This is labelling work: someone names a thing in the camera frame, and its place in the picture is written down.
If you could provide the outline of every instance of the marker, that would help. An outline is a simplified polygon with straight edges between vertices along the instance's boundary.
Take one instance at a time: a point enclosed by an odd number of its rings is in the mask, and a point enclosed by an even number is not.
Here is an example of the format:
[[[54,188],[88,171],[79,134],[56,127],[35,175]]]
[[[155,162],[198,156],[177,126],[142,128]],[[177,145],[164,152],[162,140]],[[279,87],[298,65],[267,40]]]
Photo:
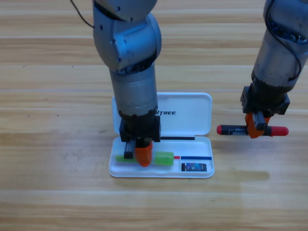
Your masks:
[[[217,133],[225,136],[247,136],[247,126],[242,125],[219,125]],[[289,134],[289,129],[286,127],[268,126],[263,136],[286,136]]]

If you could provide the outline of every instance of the robotic arm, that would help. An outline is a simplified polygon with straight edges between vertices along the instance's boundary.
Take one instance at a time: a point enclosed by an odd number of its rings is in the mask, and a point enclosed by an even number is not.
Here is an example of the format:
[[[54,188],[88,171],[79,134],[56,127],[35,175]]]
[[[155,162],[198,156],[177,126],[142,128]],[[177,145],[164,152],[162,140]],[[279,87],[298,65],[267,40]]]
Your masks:
[[[124,158],[143,167],[151,162],[152,142],[160,141],[154,61],[162,38],[150,13],[156,1],[93,0],[94,43],[110,70]]]
[[[284,115],[291,91],[306,63],[308,0],[266,0],[267,30],[241,102],[251,138],[261,136],[275,114]]]

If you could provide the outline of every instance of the green marker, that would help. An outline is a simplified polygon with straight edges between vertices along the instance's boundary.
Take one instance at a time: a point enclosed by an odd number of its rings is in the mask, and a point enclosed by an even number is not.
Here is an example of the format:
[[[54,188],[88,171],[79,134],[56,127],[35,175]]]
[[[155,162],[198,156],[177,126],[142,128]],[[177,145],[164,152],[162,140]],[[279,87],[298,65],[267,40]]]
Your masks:
[[[115,157],[117,162],[137,163],[136,159],[124,159],[124,155],[117,155]],[[160,166],[172,166],[174,161],[173,152],[155,152],[152,164]]]

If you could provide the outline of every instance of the white plastic case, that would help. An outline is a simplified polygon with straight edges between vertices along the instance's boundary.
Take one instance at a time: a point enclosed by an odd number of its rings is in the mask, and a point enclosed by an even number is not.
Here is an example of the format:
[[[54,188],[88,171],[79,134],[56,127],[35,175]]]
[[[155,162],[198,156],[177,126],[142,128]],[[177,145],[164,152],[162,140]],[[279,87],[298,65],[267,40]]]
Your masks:
[[[161,140],[153,142],[155,152],[173,152],[175,156],[201,159],[175,159],[173,166],[120,163],[116,155],[124,154],[125,143],[115,138],[112,146],[109,173],[114,177],[130,178],[209,178],[214,174],[211,141],[204,137],[211,129],[212,98],[207,93],[159,92],[158,112],[161,137],[194,137],[194,140]],[[114,130],[119,134],[121,117],[112,99]],[[182,171],[182,163],[206,164],[206,171]]]

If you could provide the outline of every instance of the wooden table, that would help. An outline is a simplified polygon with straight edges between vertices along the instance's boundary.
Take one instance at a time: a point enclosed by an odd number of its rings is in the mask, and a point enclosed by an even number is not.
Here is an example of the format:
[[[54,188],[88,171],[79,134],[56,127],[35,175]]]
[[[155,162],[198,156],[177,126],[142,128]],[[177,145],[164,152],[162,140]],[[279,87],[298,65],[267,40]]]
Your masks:
[[[91,0],[75,0],[92,22]],[[0,0],[1,231],[307,231],[308,70],[270,124],[282,138],[223,137],[244,124],[264,0],[159,0],[157,87],[213,98],[216,172],[115,179],[112,85],[69,0]]]

